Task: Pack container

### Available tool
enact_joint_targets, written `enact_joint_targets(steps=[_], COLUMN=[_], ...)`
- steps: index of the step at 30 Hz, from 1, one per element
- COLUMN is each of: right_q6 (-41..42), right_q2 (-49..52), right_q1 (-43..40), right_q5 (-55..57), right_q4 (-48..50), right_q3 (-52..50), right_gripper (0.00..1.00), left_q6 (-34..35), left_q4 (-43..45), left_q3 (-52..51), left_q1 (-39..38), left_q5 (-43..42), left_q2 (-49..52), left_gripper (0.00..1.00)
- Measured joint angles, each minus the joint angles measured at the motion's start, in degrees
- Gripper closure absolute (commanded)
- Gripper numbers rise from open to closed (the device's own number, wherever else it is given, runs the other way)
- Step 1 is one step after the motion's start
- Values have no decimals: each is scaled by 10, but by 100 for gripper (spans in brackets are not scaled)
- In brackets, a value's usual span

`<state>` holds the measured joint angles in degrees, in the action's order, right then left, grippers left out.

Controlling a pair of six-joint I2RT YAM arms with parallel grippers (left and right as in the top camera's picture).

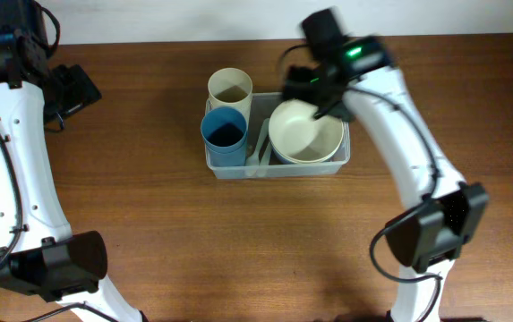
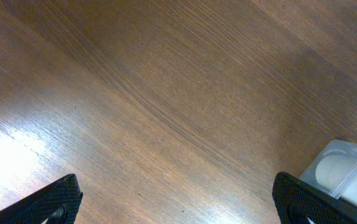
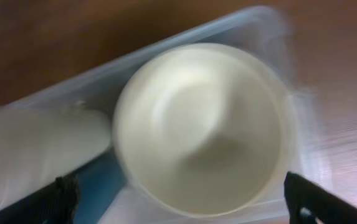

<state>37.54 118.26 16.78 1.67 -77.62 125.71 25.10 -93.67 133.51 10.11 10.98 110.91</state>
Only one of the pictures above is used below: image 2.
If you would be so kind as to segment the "cream cup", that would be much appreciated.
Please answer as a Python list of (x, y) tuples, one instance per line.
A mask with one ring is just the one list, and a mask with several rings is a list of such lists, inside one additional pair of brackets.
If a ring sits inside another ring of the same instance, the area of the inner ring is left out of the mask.
[(318, 163), (315, 177), (329, 196), (357, 206), (357, 158), (326, 156)]

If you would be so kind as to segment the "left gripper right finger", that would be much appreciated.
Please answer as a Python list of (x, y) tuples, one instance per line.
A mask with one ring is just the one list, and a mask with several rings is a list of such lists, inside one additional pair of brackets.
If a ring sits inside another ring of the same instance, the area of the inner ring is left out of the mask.
[(275, 208), (283, 224), (357, 223), (357, 208), (286, 173), (275, 176)]

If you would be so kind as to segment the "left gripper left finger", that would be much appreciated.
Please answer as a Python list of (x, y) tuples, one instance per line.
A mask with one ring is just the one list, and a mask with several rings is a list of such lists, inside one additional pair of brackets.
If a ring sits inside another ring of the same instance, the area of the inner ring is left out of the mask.
[(68, 174), (0, 211), (0, 223), (74, 223), (83, 193)]

